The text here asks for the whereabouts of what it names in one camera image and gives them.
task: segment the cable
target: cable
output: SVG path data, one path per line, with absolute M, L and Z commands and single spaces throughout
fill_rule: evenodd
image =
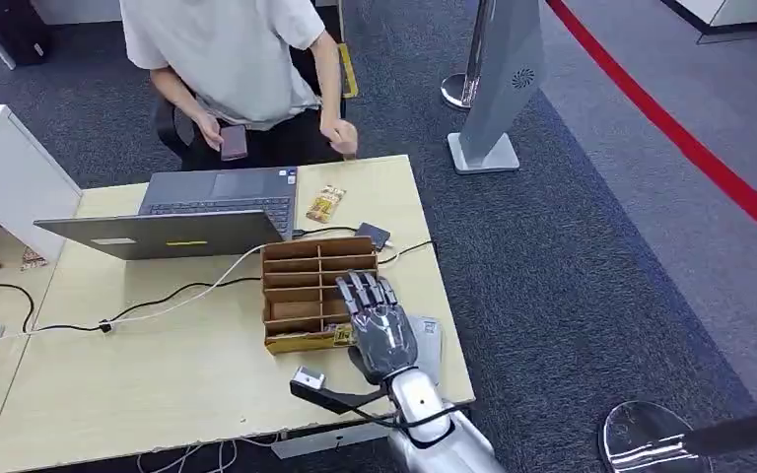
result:
M 228 464 L 223 464 L 222 460 L 222 449 L 225 447 L 225 443 L 221 442 L 219 443 L 219 468 L 207 471 L 205 473 L 224 473 L 226 468 L 230 468 L 231 465 L 234 464 L 235 461 L 237 461 L 237 456 L 239 456 L 239 449 L 237 448 L 237 441 L 231 440 L 231 445 L 234 447 L 234 457 L 231 458 L 231 461 L 228 462 Z
M 389 269 L 395 266 L 396 262 L 399 260 L 399 256 L 401 253 L 399 253 L 399 250 L 396 249 L 393 246 L 388 246 L 388 248 L 391 248 L 393 250 L 393 255 L 389 258 L 385 259 L 384 261 L 380 261 L 378 264 L 386 264 L 383 269 Z
M 184 464 L 185 461 L 187 461 L 187 457 L 189 457 L 190 455 L 192 455 L 193 453 L 195 453 L 196 451 L 198 451 L 199 449 L 201 449 L 201 447 L 202 447 L 202 445 L 198 445 L 198 446 L 196 446 L 196 447 L 194 447 L 192 449 L 190 449 L 190 447 L 188 447 L 187 450 L 185 451 L 184 455 L 181 456 L 181 458 L 179 458 L 176 461 L 174 461 L 173 463 L 170 463 L 169 465 L 164 466 L 162 468 L 159 468 L 159 469 L 157 469 L 155 471 L 150 471 L 150 472 L 144 471 L 143 465 L 141 465 L 141 457 L 143 456 L 143 454 L 138 455 L 137 459 L 135 460 L 135 463 L 138 465 L 138 471 L 140 473 L 163 473 L 163 472 L 169 470 L 170 468 L 173 468 L 178 463 L 180 463 L 181 464 L 181 468 L 183 468 L 183 464 Z
M 260 443 L 258 441 L 254 441 L 254 440 L 251 440 L 251 439 L 238 439 L 238 440 L 244 441 L 246 443 L 250 443 L 252 445 L 263 446 L 263 447 L 268 448 L 268 447 L 270 447 L 274 443 L 277 443 L 277 441 L 280 440 L 280 434 L 281 433 L 282 432 L 278 432 L 276 434 L 277 437 L 275 437 L 274 441 L 271 441 L 270 443 Z M 233 465 L 237 461 L 237 458 L 239 456 L 239 448 L 237 447 L 237 441 L 236 440 L 231 440 L 231 446 L 234 448 L 234 457 L 231 458 L 231 461 L 229 461 L 228 463 L 223 463 L 223 460 L 225 458 L 224 458 L 224 455 L 222 453 L 223 453 L 223 450 L 225 448 L 225 443 L 227 443 L 227 442 L 226 441 L 220 441 L 219 442 L 219 467 L 215 468 L 215 469 L 212 469 L 212 470 L 209 470 L 209 471 L 207 471 L 205 473 L 224 473 L 224 471 L 227 468 L 230 468 L 231 465 Z M 135 460 L 135 463 L 138 465 L 138 471 L 140 473 L 164 473 L 165 471 L 169 470 L 170 468 L 173 468 L 176 465 L 179 465 L 178 466 L 178 473 L 182 473 L 182 470 L 184 469 L 184 463 L 187 461 L 187 458 L 189 458 L 190 455 L 192 455 L 193 453 L 195 453 L 196 451 L 198 451 L 202 446 L 204 446 L 204 445 L 198 445 L 196 447 L 189 446 L 184 451 L 184 455 L 182 455 L 181 457 L 177 458 L 175 461 L 173 461 L 169 465 L 163 466 L 163 467 L 161 467 L 161 468 L 159 468 L 159 469 L 157 469 L 155 471 L 149 471 L 149 472 L 147 472 L 147 471 L 145 471 L 143 469 L 143 465 L 141 464 L 141 457 L 144 455 L 144 453 L 141 453 L 140 455 L 137 456 L 137 458 Z
M 231 285 L 236 284 L 236 283 L 243 283 L 245 281 L 261 281 L 261 280 L 262 280 L 262 278 L 238 278 L 238 279 L 234 279 L 234 280 L 231 280 L 231 281 L 219 284 L 216 287 L 217 288 L 226 288 L 226 287 L 231 286 Z M 141 307 L 146 307 L 146 306 L 149 306 L 149 305 L 163 304 L 166 301 L 169 301 L 170 299 L 172 299 L 175 296 L 177 296 L 178 294 L 180 294 L 182 291 L 184 291 L 186 289 L 189 289 L 189 288 L 194 288 L 194 287 L 197 287 L 197 286 L 209 287 L 209 286 L 211 286 L 211 284 L 210 283 L 190 283 L 190 284 L 185 284 L 184 286 L 181 286 L 180 288 L 176 289 L 175 291 L 172 292 L 172 294 L 170 294 L 169 296 L 166 296 L 163 299 L 160 299 L 160 300 L 157 300 L 157 301 L 149 301 L 147 303 L 140 303 L 140 304 L 133 305 L 132 307 L 124 310 L 123 312 L 119 313 L 118 315 L 115 315 L 109 321 L 115 321 L 118 318 L 120 318 L 120 317 L 126 315 L 127 313 L 131 312 L 132 310 L 135 310 L 135 309 L 138 309 L 138 308 L 141 308 Z
M 437 414 L 431 415 L 426 417 L 425 419 L 420 419 L 416 422 L 396 422 L 396 421 L 386 421 L 383 419 L 379 419 L 376 416 L 370 415 L 361 409 L 355 408 L 352 411 L 359 416 L 363 417 L 364 419 L 374 423 L 378 424 L 382 427 L 387 427 L 389 429 L 413 429 L 414 427 L 419 427 L 425 424 L 428 424 L 429 422 L 439 419 L 440 417 L 449 414 L 454 411 L 458 411 L 462 409 L 462 406 L 451 406 L 443 409 L 442 411 L 438 412 Z
M 322 229 L 314 229 L 314 230 L 293 230 L 292 237 L 302 238 L 307 235 L 319 234 L 322 232 L 332 232 L 333 230 L 349 230 L 352 233 L 355 233 L 358 231 L 358 229 L 354 229 L 352 227 L 324 227 Z
M 103 330 L 104 326 L 111 327 L 111 325 L 118 324 L 118 323 L 121 323 L 121 322 L 130 322 L 130 321 L 135 321 L 135 320 L 146 320 L 148 318 L 154 318 L 154 317 L 157 317 L 159 315 L 164 315 L 164 314 L 166 314 L 166 313 L 168 313 L 168 312 L 170 312 L 172 310 L 175 310 L 175 309 L 177 309 L 177 308 L 179 308 L 179 307 L 181 307 L 183 305 L 187 305 L 187 304 L 189 304 L 189 303 L 191 303 L 191 302 L 193 302 L 193 301 L 195 301 L 197 299 L 203 298 L 204 296 L 208 295 L 211 291 L 213 291 L 216 288 L 224 288 L 225 286 L 230 286 L 231 284 L 236 284 L 236 283 L 240 283 L 240 282 L 243 282 L 243 281 L 258 281 L 260 278 L 238 278 L 238 279 L 235 279 L 233 281 L 228 281 L 226 283 L 223 283 L 223 281 L 225 280 L 225 278 L 227 278 L 228 275 L 231 274 L 231 272 L 234 269 L 236 269 L 237 266 L 240 265 L 240 263 L 242 263 L 249 255 L 251 255 L 252 253 L 258 251 L 263 246 L 265 246 L 265 244 L 261 244 L 260 246 L 252 248 L 251 250 L 249 250 L 248 252 L 246 252 L 245 254 L 243 254 L 242 256 L 240 256 L 240 258 L 237 259 L 237 261 L 234 264 L 232 264 L 231 267 L 228 268 L 228 270 L 225 271 L 225 273 L 213 284 L 190 283 L 190 284 L 182 287 L 181 289 L 176 290 L 169 297 L 164 298 L 163 300 L 160 300 L 160 301 L 157 301 L 157 302 L 141 303 L 141 304 L 135 305 L 134 307 L 130 307 L 127 310 L 124 310 L 122 313 L 118 314 L 113 320 L 103 321 L 103 322 L 101 322 L 100 324 L 98 324 L 95 327 L 81 327 L 81 326 L 78 326 L 78 325 L 56 324 L 56 325 L 48 325 L 46 327 L 41 327 L 41 328 L 38 328 L 36 330 L 27 331 L 27 330 L 25 330 L 25 327 L 23 326 L 22 333 L 14 333 L 14 334 L 11 334 L 11 335 L 4 335 L 4 336 L 0 337 L 0 341 L 2 341 L 2 340 L 8 340 L 8 339 L 11 339 L 11 338 L 19 338 L 19 337 L 24 337 L 24 336 L 30 336 L 30 335 L 34 335 L 34 334 L 43 332 L 45 330 L 53 330 L 53 329 L 71 329 L 71 330 L 79 330 L 79 331 L 83 331 L 83 332 L 94 332 L 94 331 L 97 331 L 97 330 Z M 15 288 L 15 289 L 19 289 L 20 291 L 22 291 L 23 293 L 25 293 L 26 296 L 28 296 L 28 298 L 31 301 L 33 300 L 33 298 L 31 298 L 31 295 L 28 294 L 27 291 L 25 291 L 24 289 L 22 289 L 22 288 L 20 288 L 18 286 L 13 286 L 13 285 L 8 285 L 8 284 L 3 284 L 3 285 L 0 285 L 0 286 L 3 286 L 3 287 L 12 287 L 12 288 Z M 180 293 L 184 289 L 187 289 L 187 288 L 193 287 L 193 286 L 209 286 L 209 288 L 206 291 L 203 291 L 203 292 L 201 292 L 201 293 L 193 296 L 192 298 L 187 299 L 187 300 L 185 300 L 185 301 L 183 301 L 183 302 L 181 302 L 179 304 L 173 305 L 172 307 L 167 308 L 165 310 L 161 310 L 159 312 L 151 313 L 149 315 L 144 315 L 142 317 L 120 319 L 121 316 L 125 315 L 127 312 L 130 312 L 131 310 L 134 310 L 135 308 L 143 307 L 143 306 L 146 306 L 146 305 L 161 304 L 163 302 L 168 301 L 172 297 L 176 296 L 178 293 Z
M 21 291 L 22 294 L 24 294 L 25 297 L 28 298 L 28 302 L 30 303 L 30 308 L 28 309 L 28 314 L 25 315 L 25 321 L 22 322 L 22 331 L 27 332 L 28 323 L 31 321 L 31 317 L 34 316 L 34 311 L 36 310 L 36 303 L 34 302 L 33 296 L 31 296 L 31 293 L 27 292 L 25 288 L 16 286 L 14 284 L 1 284 L 0 283 L 0 288 L 10 288 L 10 289 Z
M 413 245 L 413 246 L 411 246 L 409 248 L 405 248 L 405 249 L 403 249 L 401 251 L 398 251 L 394 256 L 391 256 L 391 257 L 389 257 L 389 258 L 387 258 L 387 259 L 385 259 L 383 261 L 379 261 L 378 264 L 387 264 L 390 261 L 393 261 L 395 259 L 398 259 L 398 258 L 402 257 L 403 254 L 409 253 L 409 252 L 411 252 L 411 251 L 413 251 L 415 249 L 419 249 L 419 248 L 421 248 L 421 247 L 423 247 L 423 246 L 425 246 L 427 244 L 432 244 L 434 246 L 434 251 L 436 252 L 437 246 L 434 244 L 433 240 L 429 239 L 428 241 L 423 241 L 423 242 L 421 242 L 419 244 L 416 244 L 416 245 Z
M 234 271 L 234 269 L 237 266 L 240 265 L 240 263 L 242 263 L 252 253 L 254 253 L 256 251 L 259 251 L 263 246 L 265 246 L 265 244 L 261 244 L 259 246 L 256 246 L 256 247 L 248 250 L 245 254 L 243 254 L 242 256 L 240 256 L 240 259 L 238 259 L 237 262 L 235 262 L 234 264 L 232 264 L 231 267 L 228 268 L 227 271 L 225 271 L 225 274 L 223 274 L 218 280 L 216 280 L 216 282 L 213 283 L 213 285 L 211 285 L 207 290 L 202 291 L 201 293 L 193 296 L 190 299 L 186 299 L 186 300 L 184 300 L 184 301 L 182 301 L 182 302 L 180 302 L 180 303 L 178 303 L 176 305 L 173 305 L 170 308 L 165 308 L 164 310 L 161 310 L 161 311 L 158 311 L 158 312 L 155 312 L 155 313 L 150 313 L 149 315 L 143 315 L 143 316 L 135 317 L 135 318 L 119 318 L 118 317 L 116 320 L 109 320 L 108 322 L 102 322 L 102 324 L 105 324 L 105 325 L 117 325 L 117 324 L 123 323 L 123 322 L 134 322 L 134 321 L 137 321 L 137 320 L 147 320 L 147 319 L 150 319 L 150 318 L 158 317 L 160 315 L 164 315 L 165 313 L 168 313 L 168 312 L 172 312 L 173 310 L 176 310 L 179 307 L 185 306 L 187 304 L 192 303 L 193 301 L 199 300 L 199 299 L 207 296 L 208 294 L 210 294 L 210 292 L 213 291 L 214 289 L 218 288 L 219 285 L 222 284 L 223 281 L 225 281 L 225 278 L 227 278 L 228 275 L 231 274 L 231 272 Z

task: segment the laptop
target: laptop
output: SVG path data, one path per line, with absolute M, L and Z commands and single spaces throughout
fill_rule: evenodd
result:
M 296 168 L 153 174 L 136 216 L 36 221 L 125 260 L 240 254 L 291 239 Z

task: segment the robotic hand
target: robotic hand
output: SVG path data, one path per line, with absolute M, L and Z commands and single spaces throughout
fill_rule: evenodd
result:
M 379 390 L 367 395 L 329 391 L 322 387 L 323 374 L 301 367 L 291 381 L 292 393 L 339 414 L 361 413 L 358 407 L 388 396 L 399 410 L 390 445 L 411 473 L 505 473 L 486 437 L 416 368 L 416 338 L 390 284 L 369 273 L 362 276 L 348 274 L 356 297 L 346 279 L 336 283 L 352 317 L 356 347 L 350 359 Z

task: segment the person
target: person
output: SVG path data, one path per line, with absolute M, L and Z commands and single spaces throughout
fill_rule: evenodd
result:
M 120 0 L 126 51 L 198 126 L 195 169 L 261 168 L 353 157 L 340 116 L 338 46 L 310 0 Z M 309 49 L 320 98 L 292 63 Z M 222 161 L 220 134 L 244 125 L 248 156 Z

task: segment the phone on desk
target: phone on desk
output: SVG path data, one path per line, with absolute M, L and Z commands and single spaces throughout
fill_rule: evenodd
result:
M 222 128 L 222 161 L 234 161 L 247 157 L 245 126 L 234 125 Z

